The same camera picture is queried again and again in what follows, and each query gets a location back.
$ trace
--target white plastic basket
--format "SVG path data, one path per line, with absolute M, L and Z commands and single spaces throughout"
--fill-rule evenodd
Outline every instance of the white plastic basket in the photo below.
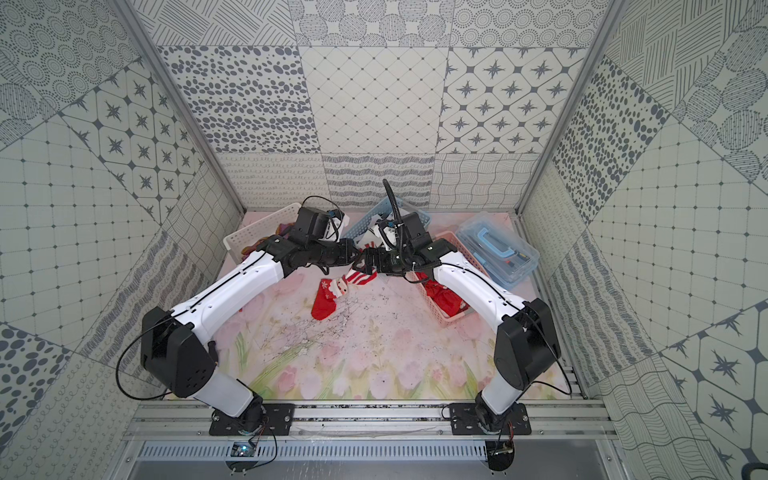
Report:
M 301 204 L 299 203 L 288 205 L 224 237 L 224 246 L 235 264 L 242 262 L 243 254 L 241 252 L 243 248 L 250 247 L 260 238 L 274 235 L 281 223 L 295 222 L 300 208 Z

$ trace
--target wire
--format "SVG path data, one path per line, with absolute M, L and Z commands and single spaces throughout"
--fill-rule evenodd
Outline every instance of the wire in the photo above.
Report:
M 306 201 L 309 200 L 310 198 L 322 198 L 326 202 L 329 202 L 329 203 L 333 204 L 333 206 L 336 207 L 336 209 L 339 212 L 341 211 L 341 207 L 339 207 L 339 205 L 337 205 L 336 202 L 334 202 L 333 200 L 330 200 L 329 198 L 321 197 L 320 195 L 309 195 L 307 198 L 304 199 L 303 202 L 301 202 L 301 206 L 303 207 L 304 204 L 306 203 Z M 341 236 L 339 235 L 339 228 L 333 222 L 333 218 L 331 218 L 331 226 L 333 227 L 333 231 L 336 233 L 336 239 L 334 240 L 334 242 L 338 242 L 339 238 L 341 238 Z
M 155 396 L 151 396 L 151 397 L 144 397 L 144 398 L 143 398 L 143 397 L 137 397 L 137 396 L 133 396 L 133 395 L 131 395 L 130 393 L 126 392 L 126 391 L 125 391 L 125 389 L 123 389 L 123 386 L 120 384 L 120 362 L 122 362 L 122 361 L 123 361 L 123 357 L 125 357 L 125 354 L 126 354 L 126 353 L 128 353 L 128 350 L 130 350 L 130 349 L 131 349 L 131 347 L 132 347 L 132 346 L 133 346 L 133 345 L 134 345 L 136 342 L 138 342 L 139 340 L 141 340 L 141 337 L 142 337 L 142 336 L 144 336 L 144 335 L 146 335 L 147 333 L 151 332 L 152 330 L 154 330 L 154 329 L 158 328 L 160 325 L 163 325 L 164 323 L 168 323 L 168 322 L 170 322 L 170 321 L 171 321 L 171 320 L 173 320 L 173 319 L 174 319 L 174 318 L 173 318 L 172 316 L 169 316 L 169 317 L 168 317 L 168 318 L 166 318 L 165 320 L 162 320 L 162 321 L 160 321 L 160 322 L 157 322 L 157 323 L 155 323 L 153 326 L 151 326 L 151 327 L 149 327 L 148 329 L 146 329 L 145 331 L 141 332 L 141 333 L 139 334 L 139 336 L 137 336 L 137 337 L 134 339 L 134 341 L 133 341 L 133 342 L 131 342 L 131 343 L 129 343 L 129 344 L 128 344 L 128 346 L 125 348 L 125 350 L 123 350 L 123 353 L 121 353 L 121 354 L 120 354 L 120 358 L 118 358 L 118 364 L 117 364 L 117 365 L 114 367 L 114 381 L 115 381 L 115 382 L 118 384 L 118 390 L 120 390 L 120 391 L 122 392 L 122 394 L 123 394 L 123 395 L 125 395 L 125 396 L 127 396 L 129 399 L 133 399 L 133 400 L 155 400 L 155 399 L 159 399 L 159 398 L 162 398 L 162 397 L 164 397 L 164 396 L 166 396 L 166 395 L 168 395 L 168 394 L 170 393 L 170 392 L 165 392 L 165 393 L 161 393 L 160 395 L 155 395 Z
M 275 456 L 272 457 L 268 462 L 260 463 L 259 465 L 254 466 L 254 468 L 263 467 L 265 465 L 269 465 L 270 463 L 275 461 L 275 458 L 277 458 L 277 437 L 275 436 L 275 432 L 273 432 L 272 430 L 270 430 L 270 433 L 272 434 L 272 438 L 275 441 Z
M 252 263 L 252 264 L 250 264 L 249 266 L 246 266 L 246 267 L 245 267 L 243 270 L 247 270 L 247 269 L 251 268 L 252 266 L 256 265 L 256 264 L 259 262 L 259 260 L 261 260 L 262 258 L 264 258 L 264 255 L 266 255 L 266 252 L 262 253 L 262 254 L 261 254 L 261 257 L 257 258 L 255 262 L 253 262 L 253 263 Z M 130 350 L 130 349 L 131 349 L 131 347 L 132 347 L 132 346 L 133 346 L 133 345 L 134 345 L 136 342 L 138 342 L 139 340 L 141 340 L 141 337 L 142 337 L 142 336 L 144 336 L 144 335 L 146 335 L 147 333 L 151 332 L 153 329 L 156 329 L 156 328 L 157 328 L 157 327 L 159 327 L 160 325 L 163 325 L 164 323 L 170 322 L 171 320 L 175 319 L 176 317 L 178 317 L 178 316 L 180 316 L 180 315 L 183 315 L 183 314 L 184 314 L 184 313 L 186 313 L 186 312 L 189 312 L 189 311 L 190 311 L 190 310 L 192 310 L 192 309 L 193 309 L 193 308 L 194 308 L 196 305 L 198 305 L 200 302 L 202 302 L 203 300 L 205 300 L 205 298 L 206 298 L 207 296 L 209 296 L 210 294 L 212 294 L 213 292 L 215 292 L 216 290 L 218 290 L 218 289 L 219 289 L 219 288 L 221 288 L 222 286 L 226 285 L 226 284 L 227 284 L 227 283 L 228 283 L 230 280 L 232 280 L 233 278 L 235 278 L 236 276 L 238 276 L 238 275 L 240 275 L 240 274 L 241 274 L 241 272 L 240 272 L 240 271 L 238 271 L 236 274 L 234 274 L 233 276 L 231 276 L 231 277 L 229 277 L 228 279 L 224 280 L 224 281 L 223 281 L 222 283 L 220 283 L 219 285 L 216 285 L 216 286 L 215 286 L 215 287 L 214 287 L 214 288 L 213 288 L 213 289 L 212 289 L 210 292 L 208 292 L 208 293 L 206 293 L 205 295 L 203 295 L 203 296 L 202 296 L 202 297 L 201 297 L 201 298 L 200 298 L 200 299 L 199 299 L 197 302 L 193 303 L 193 304 L 192 304 L 192 305 L 191 305 L 189 308 L 187 308 L 185 311 L 183 311 L 183 312 L 179 312 L 179 313 L 177 313 L 176 315 L 173 315 L 173 316 L 169 316 L 169 317 L 168 317 L 168 318 L 166 318 L 165 320 L 162 320 L 162 321 L 160 321 L 160 322 L 158 322 L 158 323 L 155 323 L 153 326 L 151 326 L 151 327 L 149 327 L 148 329 L 146 329 L 145 331 L 141 332 L 141 333 L 139 334 L 139 336 L 137 336 L 137 337 L 134 339 L 134 341 L 133 341 L 133 342 L 129 343 L 129 344 L 128 344 L 128 346 L 127 346 L 127 347 L 125 347 L 125 350 L 123 350 L 123 353 L 121 353 L 121 354 L 120 354 L 120 357 L 118 358 L 118 364 L 115 366 L 115 370 L 114 370 L 114 381 L 115 381 L 115 382 L 118 384 L 118 389 L 119 389 L 119 390 L 122 392 L 122 394 L 123 394 L 123 395 L 125 395 L 125 396 L 127 396 L 129 399 L 133 399 L 133 400 L 155 400 L 155 399 L 159 399 L 159 398 L 162 398 L 162 397 L 164 397 L 164 396 L 166 396 L 166 395 L 168 395 L 168 394 L 170 393 L 170 392 L 165 392 L 165 393 L 161 393 L 160 395 L 155 395 L 155 396 L 151 396 L 151 397 L 145 397 L 145 398 L 142 398 L 142 397 L 133 396 L 133 395 L 131 395 L 130 393 L 126 392 L 126 391 L 123 389 L 123 386 L 120 384 L 120 363 L 123 361 L 123 358 L 125 357 L 125 354 L 126 354 L 126 353 L 128 353 L 128 350 Z
M 333 204 L 333 206 L 334 206 L 334 207 L 336 207 L 336 209 L 337 209 L 338 211 L 341 211 L 341 208 L 339 207 L 339 205 L 337 205 L 337 204 L 336 204 L 336 202 L 334 202 L 333 200 L 330 200 L 330 199 L 328 199 L 328 198 L 325 198 L 325 197 L 321 197 L 320 195 L 309 195 L 309 196 L 308 196 L 307 198 L 305 198 L 305 199 L 304 199 L 304 201 L 301 203 L 301 206 L 303 207 L 303 206 L 304 206 L 304 204 L 306 203 L 306 201 L 307 201 L 307 200 L 309 200 L 310 198 L 322 198 L 322 199 L 323 199 L 323 200 L 325 200 L 326 202 L 329 202 L 329 203 Z
M 210 292 L 206 293 L 206 294 L 205 294 L 205 295 L 203 295 L 203 296 L 202 296 L 202 297 L 201 297 L 201 298 L 200 298 L 200 299 L 199 299 L 197 302 L 195 302 L 195 303 L 193 303 L 192 305 L 190 305 L 190 306 L 189 306 L 189 308 L 187 308 L 185 311 L 183 311 L 183 312 L 179 312 L 179 313 L 177 313 L 176 315 L 173 315 L 171 318 L 176 318 L 176 317 L 177 317 L 177 316 L 179 316 L 179 315 L 182 315 L 182 314 L 184 314 L 184 313 L 186 313 L 186 312 L 189 312 L 189 311 L 190 311 L 191 309 L 193 309 L 195 306 L 199 305 L 199 304 L 200 304 L 200 302 L 202 302 L 203 300 L 205 300 L 205 298 L 206 298 L 207 296 L 209 296 L 210 294 L 212 294 L 213 292 L 215 292 L 216 290 L 218 290 L 218 289 L 219 289 L 219 288 L 221 288 L 222 286 L 224 286 L 224 285 L 227 285 L 227 283 L 229 283 L 229 281 L 230 281 L 230 280 L 232 280 L 232 279 L 233 279 L 233 278 L 235 278 L 236 276 L 240 275 L 240 274 L 241 274 L 243 271 L 245 271 L 245 270 L 248 270 L 248 269 L 249 269 L 249 268 L 251 268 L 252 266 L 254 266 L 254 265 L 256 265 L 257 263 L 259 263 L 259 260 L 263 259 L 263 258 L 264 258 L 264 255 L 266 255 L 266 251 L 265 251 L 264 253 L 262 253 L 262 254 L 261 254 L 261 257 L 257 258 L 257 259 L 256 259 L 256 260 L 255 260 L 255 261 L 252 263 L 252 264 L 250 264 L 249 266 L 246 266 L 245 268 L 243 268 L 243 270 L 238 270 L 238 271 L 237 271 L 237 272 L 236 272 L 236 273 L 235 273 L 233 276 L 231 276 L 231 277 L 229 277 L 228 279 L 224 280 L 224 281 L 223 281 L 222 283 L 220 283 L 219 285 L 216 285 L 216 286 L 214 287 L 214 289 L 213 289 L 213 290 L 211 290 Z
M 258 448 L 258 446 L 259 446 L 259 440 L 261 440 L 261 434 L 263 434 L 263 433 L 264 433 L 264 429 L 265 429 L 265 428 L 266 428 L 266 421 L 264 422 L 264 424 L 263 424 L 263 425 L 261 425 L 261 428 L 259 429 L 259 432 L 258 432 L 258 433 L 254 433 L 254 434 L 253 434 L 253 436 L 252 436 L 251 438 L 249 438 L 249 439 L 248 439 L 248 445 L 250 445 L 250 446 L 253 448 L 253 450 L 254 450 L 254 451 L 255 451 L 255 450 Z M 256 439 L 256 443 L 254 444 L 254 443 L 253 443 L 253 437 L 255 437 L 256 435 L 258 435 L 258 436 L 259 436 L 259 438 L 258 438 L 258 439 Z
M 478 277 L 480 280 L 482 280 L 483 282 L 485 282 L 485 284 L 486 284 L 486 285 L 488 285 L 489 287 L 491 287 L 491 290 L 493 290 L 494 292 L 496 292 L 496 295 L 498 295 L 498 296 L 499 296 L 499 298 L 501 298 L 501 299 L 502 299 L 502 300 L 504 300 L 506 303 L 508 303 L 508 304 L 509 304 L 509 306 L 511 306 L 512 308 L 514 308 L 514 309 L 515 309 L 515 310 L 517 310 L 518 312 L 520 311 L 520 309 L 519 309 L 518 307 L 516 307 L 516 306 L 512 305 L 512 302 L 510 302 L 510 301 L 509 301 L 509 299 L 507 299 L 506 297 L 504 297 L 503 295 L 501 295 L 501 294 L 498 292 L 498 290 L 496 290 L 496 288 L 494 288 L 494 287 L 493 287 L 493 285 L 491 285 L 491 284 L 490 284 L 490 282 L 488 282 L 488 281 L 487 281 L 485 278 L 483 278 L 483 276 L 482 276 L 482 275 L 479 275 L 478 273 L 476 273 L 476 272 L 474 272 L 474 271 L 472 271 L 472 270 L 467 270 L 467 269 L 466 269 L 466 268 L 464 268 L 463 266 L 454 265 L 453 263 L 445 263 L 445 262 L 443 262 L 442 264 L 443 264 L 443 265 L 449 265 L 449 266 L 455 266 L 456 268 L 460 268 L 460 269 L 464 270 L 465 272 L 470 272 L 470 273 L 472 273 L 473 275 L 475 275 L 476 277 Z M 555 362 L 558 364 L 558 367 L 560 367 L 560 372 L 563 374 L 563 378 L 565 379 L 565 382 L 568 384 L 568 391 L 566 392 L 566 391 L 564 391 L 564 390 L 562 390 L 562 389 L 559 389 L 558 387 L 556 387 L 556 386 L 552 385 L 551 383 L 542 382 L 541 380 L 534 380 L 533 382 L 531 382 L 531 383 L 529 383 L 529 384 L 528 384 L 528 386 L 525 388 L 525 390 L 523 390 L 523 391 L 522 391 L 522 393 L 520 394 L 520 396 L 518 396 L 518 398 L 517 398 L 517 399 L 515 399 L 515 401 L 517 402 L 517 401 L 520 399 L 520 397 L 522 397 L 522 396 L 523 396 L 523 395 L 524 395 L 524 394 L 525 394 L 525 393 L 528 391 L 528 389 L 529 389 L 529 388 L 531 388 L 531 385 L 533 385 L 534 383 L 538 383 L 538 384 L 540 384 L 540 385 L 546 385 L 546 386 L 548 386 L 549 388 L 551 388 L 551 389 L 553 389 L 553 390 L 557 390 L 558 392 L 562 393 L 563 395 L 572 396 L 572 395 L 573 395 L 573 392 L 574 392 L 574 391 L 573 391 L 573 387 L 571 386 L 571 383 L 568 381 L 568 377 L 565 375 L 565 369 L 563 368 L 563 365 L 560 363 L 560 360 L 558 359 L 558 356 L 557 356 L 557 355 L 554 353 L 554 350 L 552 349 L 552 347 L 551 347 L 551 345 L 549 344 L 549 342 L 547 342 L 547 340 L 546 340 L 546 339 L 547 339 L 547 337 L 544 335 L 544 332 L 542 332 L 542 331 L 541 331 L 541 328 L 538 326 L 538 324 L 537 324 L 536 322 L 531 322 L 531 324 L 534 326 L 534 328 L 536 328 L 536 330 L 538 331 L 538 334 L 539 334 L 539 335 L 541 335 L 541 338 L 544 340 L 544 344 L 547 346 L 547 348 L 549 349 L 549 352 L 552 354 L 552 357 L 554 358 L 554 361 L 555 361 Z
M 331 227 L 333 227 L 333 232 L 336 234 L 336 239 L 334 240 L 334 242 L 338 242 L 341 236 L 339 235 L 339 228 L 336 226 L 336 222 L 333 221 L 333 218 L 331 218 Z
M 487 281 L 487 280 L 486 280 L 486 279 L 483 277 L 483 275 L 480 275 L 479 273 L 477 273 L 477 272 L 474 272 L 474 271 L 472 271 L 472 270 L 467 270 L 467 269 L 466 269 L 466 268 L 464 268 L 463 266 L 454 265 L 453 263 L 446 263 L 446 262 L 441 262 L 441 265 L 449 265 L 449 266 L 455 266 L 456 268 L 460 268 L 460 269 L 464 270 L 465 272 L 469 272 L 469 273 L 471 273 L 472 275 L 474 275 L 474 276 L 478 277 L 480 280 L 482 280 L 483 282 L 485 282 L 485 285 L 488 285 L 489 287 L 491 287 L 491 290 L 493 290 L 493 291 L 496 293 L 496 295 L 498 295 L 498 298 L 500 298 L 500 299 L 504 300 L 504 301 L 505 301 L 505 302 L 506 302 L 506 303 L 507 303 L 509 306 L 511 306 L 512 308 L 514 308 L 514 309 L 515 309 L 515 310 L 517 310 L 518 312 L 520 311 L 520 309 L 519 309 L 518 307 L 516 307 L 516 306 L 512 305 L 512 302 L 510 302 L 510 301 L 509 301 L 507 298 L 505 298 L 503 295 L 501 295 L 501 294 L 498 292 L 498 290 L 496 290 L 496 288 L 494 288 L 494 287 L 493 287 L 493 285 L 491 285 L 491 283 L 490 283 L 490 282 L 488 282 L 488 281 Z

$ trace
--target clear plastic storage box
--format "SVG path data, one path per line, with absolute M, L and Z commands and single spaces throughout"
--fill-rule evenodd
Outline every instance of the clear plastic storage box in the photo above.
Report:
M 401 200 L 398 197 L 395 197 L 395 200 L 397 201 L 398 208 L 406 210 L 410 214 L 412 214 L 413 212 L 418 213 L 419 219 L 422 221 L 422 225 L 424 225 L 424 228 L 426 229 L 426 227 L 429 227 L 429 222 L 432 221 L 432 218 L 429 216 L 428 213 L 414 207 L 413 205 L 409 204 L 406 201 Z M 389 202 L 389 198 L 384 197 L 380 202 L 376 204 L 374 208 L 372 208 L 371 210 L 368 210 L 368 213 L 365 214 L 357 223 L 352 225 L 350 228 L 346 229 L 346 232 L 341 237 L 357 238 L 360 235 L 363 235 L 366 232 L 366 230 L 368 230 L 368 227 L 371 224 L 372 218 L 379 215 L 388 217 L 390 213 L 392 213 L 392 205 Z
M 462 223 L 456 236 L 493 281 L 511 290 L 538 265 L 538 251 L 482 212 Z

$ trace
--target blue box handle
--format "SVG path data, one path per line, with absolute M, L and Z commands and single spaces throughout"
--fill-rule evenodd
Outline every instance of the blue box handle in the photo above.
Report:
M 517 253 L 509 246 L 507 246 L 507 250 L 501 251 L 497 247 L 497 243 L 501 243 L 501 242 L 498 242 L 498 240 L 496 240 L 495 237 L 493 237 L 493 233 L 491 233 L 491 231 L 488 230 L 488 228 L 486 227 L 483 227 L 480 229 L 480 231 L 478 232 L 478 239 L 480 239 L 480 241 L 483 243 L 483 245 L 485 245 L 485 247 L 488 250 L 495 253 L 501 258 L 508 258 Z

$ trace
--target diamond grid pattern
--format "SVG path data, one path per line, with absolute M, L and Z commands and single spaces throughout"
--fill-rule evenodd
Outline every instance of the diamond grid pattern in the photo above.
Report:
M 53 117 L 0 151 L 2 317 L 72 348 L 159 226 Z
M 445 52 L 300 47 L 325 153 L 434 151 Z
M 237 229 L 242 213 L 207 164 L 201 164 L 193 182 L 179 199 L 180 207 L 168 214 L 163 228 L 212 283 L 227 254 L 221 239 Z
M 589 226 L 664 348 L 768 297 L 768 197 L 672 120 Z

